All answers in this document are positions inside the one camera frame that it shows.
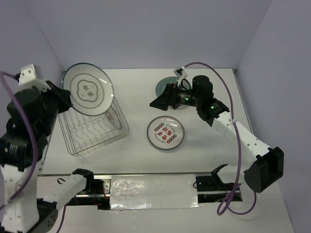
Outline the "white plate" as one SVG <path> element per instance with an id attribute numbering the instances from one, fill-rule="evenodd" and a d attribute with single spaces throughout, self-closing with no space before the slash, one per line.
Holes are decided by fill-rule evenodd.
<path id="1" fill-rule="evenodd" d="M 173 150 L 179 147 L 185 137 L 182 123 L 171 116 L 154 118 L 147 126 L 149 143 L 158 150 Z"/>
<path id="2" fill-rule="evenodd" d="M 114 87 L 108 75 L 90 63 L 77 63 L 64 73 L 62 88 L 71 93 L 73 108 L 87 116 L 99 116 L 112 105 Z"/>

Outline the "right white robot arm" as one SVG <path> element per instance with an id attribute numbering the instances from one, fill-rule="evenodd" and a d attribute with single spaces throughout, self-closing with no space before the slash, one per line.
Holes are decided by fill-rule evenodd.
<path id="1" fill-rule="evenodd" d="M 246 153 L 251 166 L 244 173 L 246 184 L 256 193 L 266 188 L 283 176 L 284 153 L 279 147 L 271 148 L 260 141 L 231 115 L 232 111 L 214 97 L 213 85 L 204 75 L 192 79 L 192 87 L 186 89 L 179 79 L 168 83 L 162 94 L 150 103 L 150 107 L 163 111 L 177 109 L 181 105 L 195 107 L 198 116 L 209 126 L 226 138 L 241 142 L 242 152 Z"/>

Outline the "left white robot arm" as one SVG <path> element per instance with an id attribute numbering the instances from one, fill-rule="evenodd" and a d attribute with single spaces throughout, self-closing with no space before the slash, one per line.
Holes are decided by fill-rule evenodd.
<path id="1" fill-rule="evenodd" d="M 21 90 L 7 105 L 10 118 L 0 139 L 0 167 L 4 177 L 3 233 L 46 233 L 59 211 L 79 192 L 95 189 L 92 171 L 78 168 L 63 184 L 39 198 L 37 177 L 58 114 L 72 107 L 70 92 L 47 87 Z"/>

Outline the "metal base rail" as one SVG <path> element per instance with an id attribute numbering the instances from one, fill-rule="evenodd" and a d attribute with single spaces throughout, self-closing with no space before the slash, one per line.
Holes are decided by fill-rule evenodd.
<path id="1" fill-rule="evenodd" d="M 42 199 L 56 202 L 57 210 L 80 192 L 95 198 L 108 197 L 111 210 L 161 210 L 199 207 L 195 175 L 113 176 L 106 195 L 105 184 L 92 173 L 72 173 L 62 184 L 48 190 Z"/>

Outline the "teal green plate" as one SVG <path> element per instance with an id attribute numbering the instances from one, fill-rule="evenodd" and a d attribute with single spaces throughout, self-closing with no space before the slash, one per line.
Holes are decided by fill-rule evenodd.
<path id="1" fill-rule="evenodd" d="M 178 82 L 177 77 L 166 77 L 160 80 L 155 87 L 156 96 L 159 97 L 164 92 L 167 84 L 177 83 L 177 82 Z"/>

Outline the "silver foil sheet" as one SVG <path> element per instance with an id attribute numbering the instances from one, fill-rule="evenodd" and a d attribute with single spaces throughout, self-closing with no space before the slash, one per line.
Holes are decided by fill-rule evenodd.
<path id="1" fill-rule="evenodd" d="M 190 209 L 199 206 L 193 187 L 195 176 L 147 175 L 113 176 L 110 188 L 110 209 Z"/>

